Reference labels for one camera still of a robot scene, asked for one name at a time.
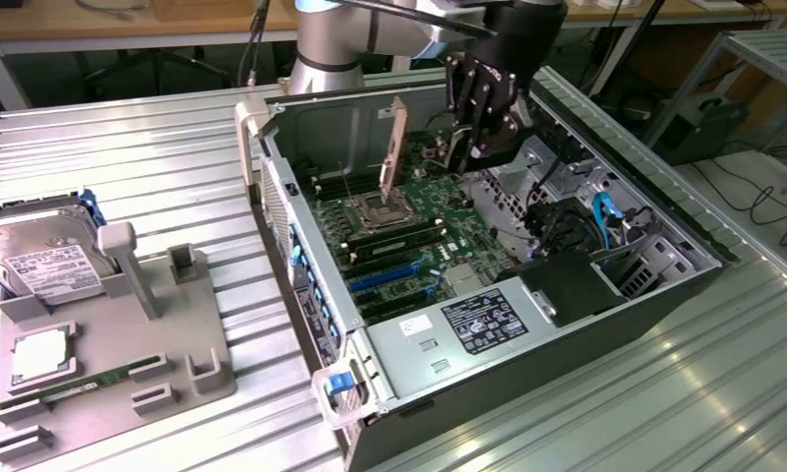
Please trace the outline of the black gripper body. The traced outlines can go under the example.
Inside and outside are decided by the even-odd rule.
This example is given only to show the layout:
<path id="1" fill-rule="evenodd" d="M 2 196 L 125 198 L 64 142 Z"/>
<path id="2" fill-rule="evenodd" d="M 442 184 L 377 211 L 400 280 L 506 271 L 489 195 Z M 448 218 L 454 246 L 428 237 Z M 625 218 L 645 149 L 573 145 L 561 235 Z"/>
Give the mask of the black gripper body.
<path id="1" fill-rule="evenodd" d="M 564 23 L 564 0 L 465 0 L 484 7 L 482 22 L 494 35 L 466 46 L 465 56 L 496 76 L 513 75 L 516 87 L 528 89 Z"/>

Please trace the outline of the CPU socket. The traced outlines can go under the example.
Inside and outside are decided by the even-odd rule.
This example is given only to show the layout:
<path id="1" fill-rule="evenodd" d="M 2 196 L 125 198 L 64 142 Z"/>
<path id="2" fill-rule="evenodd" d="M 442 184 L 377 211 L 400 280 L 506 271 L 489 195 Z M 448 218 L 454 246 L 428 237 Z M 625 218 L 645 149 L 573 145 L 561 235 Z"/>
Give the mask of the CPU socket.
<path id="1" fill-rule="evenodd" d="M 377 230 L 406 221 L 412 216 L 412 210 L 404 197 L 390 193 L 369 193 L 355 198 L 355 213 L 359 223 L 366 231 Z"/>

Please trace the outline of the black RAM slots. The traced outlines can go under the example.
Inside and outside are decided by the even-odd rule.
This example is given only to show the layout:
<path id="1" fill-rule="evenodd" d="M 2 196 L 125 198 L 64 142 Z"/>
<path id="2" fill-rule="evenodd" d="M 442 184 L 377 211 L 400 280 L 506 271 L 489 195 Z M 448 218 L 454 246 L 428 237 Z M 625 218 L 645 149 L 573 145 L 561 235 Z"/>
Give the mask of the black RAM slots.
<path id="1" fill-rule="evenodd" d="M 378 188 L 374 172 L 345 173 L 335 177 L 317 179 L 311 182 L 311 196 L 319 201 L 343 199 Z"/>

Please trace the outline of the installed black RAM stick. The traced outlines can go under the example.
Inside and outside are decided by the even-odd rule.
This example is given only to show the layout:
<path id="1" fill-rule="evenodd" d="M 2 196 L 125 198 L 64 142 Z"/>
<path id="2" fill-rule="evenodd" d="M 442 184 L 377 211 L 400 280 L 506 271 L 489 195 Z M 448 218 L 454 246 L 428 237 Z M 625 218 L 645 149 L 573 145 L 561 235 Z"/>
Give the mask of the installed black RAM stick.
<path id="1" fill-rule="evenodd" d="M 410 251 L 440 241 L 445 236 L 445 222 L 434 218 L 394 228 L 370 236 L 347 240 L 341 244 L 349 264 L 357 265 L 390 254 Z"/>

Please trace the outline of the silver chipset heatsink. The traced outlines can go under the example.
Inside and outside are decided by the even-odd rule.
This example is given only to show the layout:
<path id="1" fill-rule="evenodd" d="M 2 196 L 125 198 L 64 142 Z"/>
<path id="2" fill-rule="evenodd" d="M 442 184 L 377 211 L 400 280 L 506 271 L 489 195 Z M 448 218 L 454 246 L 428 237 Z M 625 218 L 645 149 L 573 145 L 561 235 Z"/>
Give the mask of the silver chipset heatsink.
<path id="1" fill-rule="evenodd" d="M 469 293 L 490 284 L 489 277 L 477 272 L 469 263 L 449 267 L 442 273 L 442 280 L 456 295 Z"/>

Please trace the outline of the black box on floor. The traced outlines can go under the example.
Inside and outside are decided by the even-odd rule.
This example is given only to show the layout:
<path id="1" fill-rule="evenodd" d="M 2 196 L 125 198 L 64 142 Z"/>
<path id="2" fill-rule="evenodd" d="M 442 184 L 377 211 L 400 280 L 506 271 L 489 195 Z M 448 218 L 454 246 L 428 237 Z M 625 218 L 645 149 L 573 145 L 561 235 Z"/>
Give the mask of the black box on floor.
<path id="1" fill-rule="evenodd" d="M 747 118 L 743 102 L 713 92 L 695 94 L 679 106 L 661 133 L 657 155 L 669 166 L 712 157 Z"/>

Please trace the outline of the black plastic air shroud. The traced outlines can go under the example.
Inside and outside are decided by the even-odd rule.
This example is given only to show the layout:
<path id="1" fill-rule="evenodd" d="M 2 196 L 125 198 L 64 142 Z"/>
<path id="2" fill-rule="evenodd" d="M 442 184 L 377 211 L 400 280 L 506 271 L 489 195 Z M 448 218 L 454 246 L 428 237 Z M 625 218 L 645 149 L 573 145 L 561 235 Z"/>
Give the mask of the black plastic air shroud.
<path id="1" fill-rule="evenodd" d="M 608 279 L 592 266 L 590 256 L 565 251 L 522 263 L 510 269 L 530 292 L 546 299 L 554 326 L 568 325 L 625 303 Z"/>

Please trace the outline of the blue expansion slot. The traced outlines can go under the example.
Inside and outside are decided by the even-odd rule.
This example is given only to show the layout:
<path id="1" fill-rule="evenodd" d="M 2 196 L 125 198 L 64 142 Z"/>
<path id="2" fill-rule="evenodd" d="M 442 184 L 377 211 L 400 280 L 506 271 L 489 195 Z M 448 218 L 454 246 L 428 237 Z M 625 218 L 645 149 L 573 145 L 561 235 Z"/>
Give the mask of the blue expansion slot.
<path id="1" fill-rule="evenodd" d="M 357 292 L 377 287 L 390 281 L 400 280 L 416 275 L 421 268 L 421 262 L 413 261 L 404 265 L 397 265 L 378 273 L 369 274 L 347 283 L 347 290 Z"/>

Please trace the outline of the black expansion slot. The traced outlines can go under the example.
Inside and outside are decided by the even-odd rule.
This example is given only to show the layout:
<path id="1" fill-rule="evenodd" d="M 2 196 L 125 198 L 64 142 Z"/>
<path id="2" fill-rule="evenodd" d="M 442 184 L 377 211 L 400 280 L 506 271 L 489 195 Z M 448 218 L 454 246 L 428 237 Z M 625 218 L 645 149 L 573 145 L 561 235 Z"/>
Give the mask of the black expansion slot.
<path id="1" fill-rule="evenodd" d="M 434 289 L 429 287 L 420 288 L 389 300 L 373 302 L 359 306 L 358 313 L 374 323 L 377 320 L 386 320 L 398 315 L 412 312 L 413 310 L 429 305 L 433 302 Z"/>

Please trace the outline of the metal slat table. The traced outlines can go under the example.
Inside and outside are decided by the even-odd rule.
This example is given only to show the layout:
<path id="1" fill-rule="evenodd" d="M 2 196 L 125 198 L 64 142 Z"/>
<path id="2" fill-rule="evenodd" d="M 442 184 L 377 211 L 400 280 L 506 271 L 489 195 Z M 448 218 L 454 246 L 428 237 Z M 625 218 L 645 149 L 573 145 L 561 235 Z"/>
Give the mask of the metal slat table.
<path id="1" fill-rule="evenodd" d="M 717 34 L 646 130 L 646 145 L 655 146 L 683 102 L 707 92 L 745 104 L 748 117 L 735 132 L 753 133 L 756 143 L 771 146 L 787 131 L 787 29 Z"/>

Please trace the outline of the wooden desk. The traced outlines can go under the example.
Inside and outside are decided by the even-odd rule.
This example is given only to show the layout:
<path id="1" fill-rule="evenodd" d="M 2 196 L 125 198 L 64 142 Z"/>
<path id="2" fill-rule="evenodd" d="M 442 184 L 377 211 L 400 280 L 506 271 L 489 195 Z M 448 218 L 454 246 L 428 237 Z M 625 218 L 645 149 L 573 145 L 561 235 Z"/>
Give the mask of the wooden desk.
<path id="1" fill-rule="evenodd" d="M 239 44 L 251 16 L 161 21 L 151 9 L 129 20 L 91 12 L 72 0 L 26 0 L 0 9 L 0 103 L 3 109 L 30 107 L 4 58 L 19 54 L 153 47 Z"/>

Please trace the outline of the beige case foot blue latch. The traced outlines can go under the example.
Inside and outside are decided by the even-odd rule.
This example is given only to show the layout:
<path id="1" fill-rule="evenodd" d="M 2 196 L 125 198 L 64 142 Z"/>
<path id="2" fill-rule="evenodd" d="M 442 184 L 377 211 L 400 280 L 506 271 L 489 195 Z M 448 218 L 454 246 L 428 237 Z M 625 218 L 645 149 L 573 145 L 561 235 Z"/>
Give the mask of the beige case foot blue latch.
<path id="1" fill-rule="evenodd" d="M 341 359 L 318 369 L 310 376 L 311 394 L 317 401 L 321 416 L 331 430 L 342 429 L 375 412 L 375 405 L 361 400 L 358 384 L 361 374 L 351 360 Z"/>

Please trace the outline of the grey parts rack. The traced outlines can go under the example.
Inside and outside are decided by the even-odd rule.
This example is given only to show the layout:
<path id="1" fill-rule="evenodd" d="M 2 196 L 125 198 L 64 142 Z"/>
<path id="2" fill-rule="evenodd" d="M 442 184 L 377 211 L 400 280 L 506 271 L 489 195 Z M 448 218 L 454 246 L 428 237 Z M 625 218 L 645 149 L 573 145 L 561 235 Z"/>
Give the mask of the grey parts rack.
<path id="1" fill-rule="evenodd" d="M 0 298 L 0 401 L 88 378 L 159 355 L 117 384 L 0 411 L 0 472 L 16 472 L 91 443 L 227 396 L 235 390 L 205 255 L 191 245 L 138 261 L 129 223 L 99 228 L 99 249 L 118 266 L 103 292 L 47 306 L 34 295 Z M 18 337 L 68 336 L 68 370 L 11 384 Z"/>

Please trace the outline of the green RAM stick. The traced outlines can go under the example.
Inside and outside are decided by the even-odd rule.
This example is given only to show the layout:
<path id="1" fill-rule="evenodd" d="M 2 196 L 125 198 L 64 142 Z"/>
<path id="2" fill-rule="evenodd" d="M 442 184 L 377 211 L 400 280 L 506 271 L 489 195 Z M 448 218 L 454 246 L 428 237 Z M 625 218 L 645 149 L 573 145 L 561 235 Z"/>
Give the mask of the green RAM stick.
<path id="1" fill-rule="evenodd" d="M 7 410 L 11 407 L 19 406 L 35 400 L 39 400 L 42 403 L 56 401 L 75 394 L 123 382 L 129 378 L 129 372 L 131 370 L 147 367 L 150 364 L 158 361 L 161 361 L 161 356 L 151 355 L 125 364 L 121 367 L 91 375 L 88 378 L 78 379 L 60 385 L 48 386 L 40 391 L 27 392 L 19 396 L 11 397 L 10 399 L 0 400 L 0 411 Z"/>

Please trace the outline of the silver CPU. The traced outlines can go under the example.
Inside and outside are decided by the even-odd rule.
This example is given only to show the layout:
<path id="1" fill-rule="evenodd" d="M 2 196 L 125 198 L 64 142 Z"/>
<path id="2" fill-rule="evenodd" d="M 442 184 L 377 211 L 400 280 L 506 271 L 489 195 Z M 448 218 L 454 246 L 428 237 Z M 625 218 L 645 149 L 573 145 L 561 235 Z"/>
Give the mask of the silver CPU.
<path id="1" fill-rule="evenodd" d="M 67 344 L 67 333 L 58 329 L 18 337 L 11 356 L 11 384 L 66 372 L 70 366 Z"/>

